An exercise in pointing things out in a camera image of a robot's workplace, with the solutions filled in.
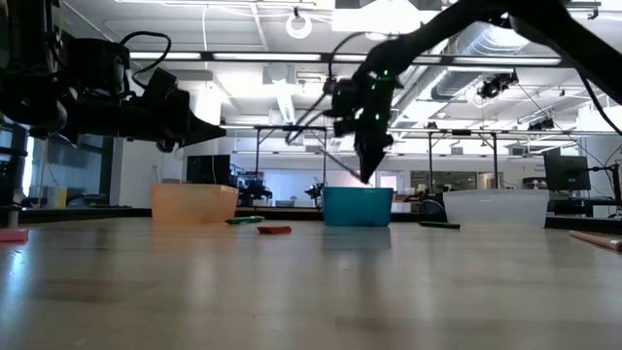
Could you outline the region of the orange translucent plastic bin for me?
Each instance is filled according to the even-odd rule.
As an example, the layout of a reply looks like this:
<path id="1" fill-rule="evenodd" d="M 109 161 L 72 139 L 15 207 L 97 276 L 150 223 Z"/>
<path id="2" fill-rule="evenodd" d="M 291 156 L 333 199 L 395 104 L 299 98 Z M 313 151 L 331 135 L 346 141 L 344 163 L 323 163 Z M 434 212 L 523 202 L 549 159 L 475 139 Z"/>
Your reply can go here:
<path id="1" fill-rule="evenodd" d="M 159 224 L 224 223 L 235 216 L 238 190 L 224 185 L 151 185 L 152 219 Z"/>

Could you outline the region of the black monitor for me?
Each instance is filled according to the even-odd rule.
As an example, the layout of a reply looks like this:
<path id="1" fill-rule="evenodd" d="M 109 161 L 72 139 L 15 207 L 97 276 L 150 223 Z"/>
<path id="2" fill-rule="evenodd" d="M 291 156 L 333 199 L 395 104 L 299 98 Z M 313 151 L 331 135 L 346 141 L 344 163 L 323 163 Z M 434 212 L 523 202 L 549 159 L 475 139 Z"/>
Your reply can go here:
<path id="1" fill-rule="evenodd" d="M 545 156 L 546 184 L 552 192 L 589 191 L 588 160 L 579 156 Z"/>
<path id="2" fill-rule="evenodd" d="M 186 180 L 192 184 L 229 184 L 230 156 L 188 157 Z"/>

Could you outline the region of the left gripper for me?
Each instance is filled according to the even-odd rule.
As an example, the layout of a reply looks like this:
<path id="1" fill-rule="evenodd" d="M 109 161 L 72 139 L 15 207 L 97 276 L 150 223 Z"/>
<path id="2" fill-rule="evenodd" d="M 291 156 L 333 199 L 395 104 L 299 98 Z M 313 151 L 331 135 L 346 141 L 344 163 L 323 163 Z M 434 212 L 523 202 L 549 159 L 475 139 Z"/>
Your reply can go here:
<path id="1" fill-rule="evenodd" d="M 140 97 L 121 105 L 96 100 L 79 100 L 67 108 L 62 136 L 76 142 L 79 135 L 159 141 L 161 152 L 173 152 L 226 136 L 226 130 L 199 119 L 190 111 L 190 94 L 174 90 L 163 102 Z"/>

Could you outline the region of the clear plastic bin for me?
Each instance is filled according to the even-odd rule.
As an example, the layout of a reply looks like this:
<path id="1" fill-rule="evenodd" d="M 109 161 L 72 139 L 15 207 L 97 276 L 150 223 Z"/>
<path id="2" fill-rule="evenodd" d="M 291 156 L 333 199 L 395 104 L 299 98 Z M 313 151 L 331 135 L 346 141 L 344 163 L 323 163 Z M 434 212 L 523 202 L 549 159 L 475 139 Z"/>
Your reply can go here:
<path id="1" fill-rule="evenodd" d="M 545 227 L 549 191 L 468 190 L 445 192 L 447 220 L 464 227 Z"/>

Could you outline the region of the black aluminium table frame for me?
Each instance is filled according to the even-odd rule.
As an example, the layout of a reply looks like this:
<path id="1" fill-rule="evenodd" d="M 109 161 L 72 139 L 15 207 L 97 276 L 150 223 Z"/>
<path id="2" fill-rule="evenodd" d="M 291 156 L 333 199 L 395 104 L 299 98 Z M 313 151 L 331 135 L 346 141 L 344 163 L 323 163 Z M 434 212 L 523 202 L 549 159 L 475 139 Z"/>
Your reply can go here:
<path id="1" fill-rule="evenodd" d="M 151 209 L 110 207 L 110 208 L 71 208 L 71 209 L 24 209 L 19 212 L 20 224 L 42 224 L 63 221 L 82 221 L 114 218 L 150 218 Z M 267 220 L 281 221 L 321 221 L 323 214 L 317 209 L 237 209 L 236 217 L 262 216 Z M 439 215 L 420 213 L 392 213 L 392 223 L 441 222 Z M 622 220 L 573 218 L 549 216 L 546 228 L 574 229 L 587 232 L 610 233 L 622 236 Z"/>

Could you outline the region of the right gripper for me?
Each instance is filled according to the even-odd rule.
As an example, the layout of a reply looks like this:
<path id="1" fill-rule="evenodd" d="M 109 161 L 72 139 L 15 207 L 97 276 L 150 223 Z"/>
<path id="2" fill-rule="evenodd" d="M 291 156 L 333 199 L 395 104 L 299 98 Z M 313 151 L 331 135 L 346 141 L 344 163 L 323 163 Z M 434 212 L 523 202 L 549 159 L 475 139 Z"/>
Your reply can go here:
<path id="1" fill-rule="evenodd" d="M 384 134 L 388 131 L 394 91 L 394 77 L 341 79 L 333 85 L 331 108 L 324 115 L 335 119 L 333 131 L 337 137 L 352 133 Z M 356 138 L 362 183 L 369 182 L 393 143 L 392 135 L 382 135 L 373 142 L 365 137 Z"/>

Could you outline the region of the teal plastic bin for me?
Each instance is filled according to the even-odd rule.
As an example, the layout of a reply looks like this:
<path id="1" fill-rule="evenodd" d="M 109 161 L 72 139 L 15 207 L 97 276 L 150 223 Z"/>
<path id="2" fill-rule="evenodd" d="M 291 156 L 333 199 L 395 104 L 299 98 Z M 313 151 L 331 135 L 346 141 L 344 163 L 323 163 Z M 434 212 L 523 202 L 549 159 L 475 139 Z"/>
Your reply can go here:
<path id="1" fill-rule="evenodd" d="M 324 188 L 324 223 L 329 227 L 387 227 L 393 196 L 390 188 Z"/>

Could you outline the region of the orange pencil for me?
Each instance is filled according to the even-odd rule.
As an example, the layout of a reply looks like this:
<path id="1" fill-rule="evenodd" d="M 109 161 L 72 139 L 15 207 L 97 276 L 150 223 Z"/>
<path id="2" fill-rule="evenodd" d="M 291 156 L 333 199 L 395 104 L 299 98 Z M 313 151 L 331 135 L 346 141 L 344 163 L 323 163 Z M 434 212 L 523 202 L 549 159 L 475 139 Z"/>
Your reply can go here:
<path id="1" fill-rule="evenodd" d="M 613 251 L 622 252 L 622 240 L 610 239 L 607 237 L 602 237 L 576 230 L 570 230 L 569 235 L 573 238 L 586 241 Z"/>

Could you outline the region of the black gantry frame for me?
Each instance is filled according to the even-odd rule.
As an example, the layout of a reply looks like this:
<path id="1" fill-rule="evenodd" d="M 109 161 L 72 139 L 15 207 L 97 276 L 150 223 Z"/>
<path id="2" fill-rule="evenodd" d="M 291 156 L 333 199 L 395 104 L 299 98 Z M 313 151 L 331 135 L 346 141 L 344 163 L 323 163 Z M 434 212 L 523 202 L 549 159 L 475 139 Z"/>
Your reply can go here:
<path id="1" fill-rule="evenodd" d="M 254 125 L 253 130 L 256 132 L 256 147 L 255 147 L 255 175 L 259 177 L 259 157 L 260 157 L 260 145 L 265 141 L 274 131 L 280 130 L 286 132 L 286 143 L 290 144 L 304 131 L 309 131 L 319 141 L 321 150 L 327 149 L 328 143 L 328 129 L 325 126 L 304 126 L 304 125 Z"/>
<path id="2" fill-rule="evenodd" d="M 494 189 L 500 186 L 499 175 L 499 151 L 498 140 L 499 132 L 496 130 L 484 130 L 484 129 L 447 129 L 447 128 L 389 128 L 390 132 L 397 132 L 407 136 L 409 134 L 426 134 L 429 141 L 429 166 L 432 171 L 432 137 L 435 134 L 442 136 L 453 136 L 459 138 L 467 138 L 470 136 L 476 136 L 484 143 L 486 143 L 493 150 L 493 174 L 494 174 Z"/>

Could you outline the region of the pale yellow background container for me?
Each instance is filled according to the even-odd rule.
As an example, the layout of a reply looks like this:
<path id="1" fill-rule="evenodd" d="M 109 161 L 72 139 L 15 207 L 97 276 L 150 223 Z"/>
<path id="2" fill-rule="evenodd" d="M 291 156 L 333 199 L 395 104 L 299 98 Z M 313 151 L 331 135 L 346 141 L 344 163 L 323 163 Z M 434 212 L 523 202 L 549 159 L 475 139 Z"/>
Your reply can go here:
<path id="1" fill-rule="evenodd" d="M 68 191 L 66 188 L 49 187 L 47 191 L 48 209 L 65 209 Z"/>

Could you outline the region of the silver ventilation duct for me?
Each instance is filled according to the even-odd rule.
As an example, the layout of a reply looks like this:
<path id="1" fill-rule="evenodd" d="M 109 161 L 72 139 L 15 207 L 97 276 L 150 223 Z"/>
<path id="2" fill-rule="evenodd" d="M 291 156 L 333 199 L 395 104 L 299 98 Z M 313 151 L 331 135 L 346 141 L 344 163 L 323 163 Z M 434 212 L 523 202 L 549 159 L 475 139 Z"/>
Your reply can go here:
<path id="1" fill-rule="evenodd" d="M 441 52 L 448 55 L 514 55 L 529 41 L 511 29 L 477 22 L 451 37 Z M 424 100 L 449 100 L 483 74 L 470 67 L 429 66 L 404 94 Z"/>

